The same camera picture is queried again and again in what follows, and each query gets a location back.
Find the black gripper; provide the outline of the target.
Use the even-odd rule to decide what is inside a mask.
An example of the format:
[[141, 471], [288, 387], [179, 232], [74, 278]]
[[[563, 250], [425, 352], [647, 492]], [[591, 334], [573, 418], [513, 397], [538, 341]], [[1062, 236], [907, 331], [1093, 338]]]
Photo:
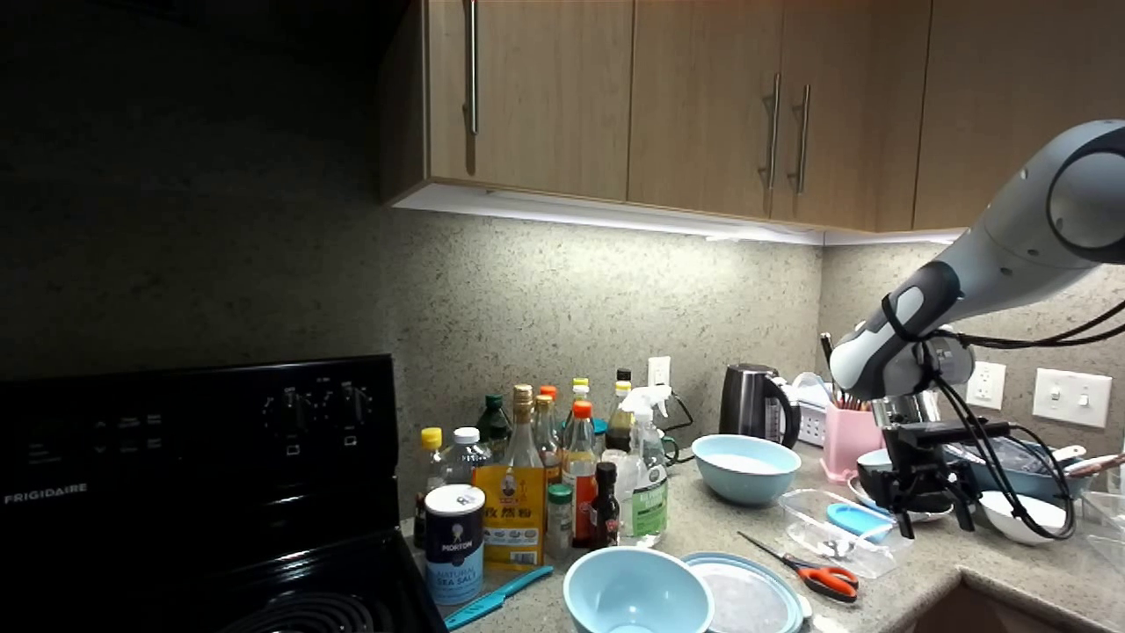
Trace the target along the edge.
[[882, 506], [896, 517], [925, 506], [967, 510], [981, 492], [977, 468], [984, 468], [991, 440], [1005, 433], [1005, 422], [900, 422], [886, 429], [889, 471], [882, 475]]

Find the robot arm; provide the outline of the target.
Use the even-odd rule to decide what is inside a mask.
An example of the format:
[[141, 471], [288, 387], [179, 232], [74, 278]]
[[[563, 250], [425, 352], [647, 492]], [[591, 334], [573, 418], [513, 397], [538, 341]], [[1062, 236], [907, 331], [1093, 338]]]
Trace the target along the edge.
[[886, 292], [830, 355], [858, 401], [907, 397], [970, 376], [970, 334], [949, 324], [1062, 292], [1097, 264], [1125, 260], [1125, 123], [1086, 120], [1041, 151], [984, 215]]

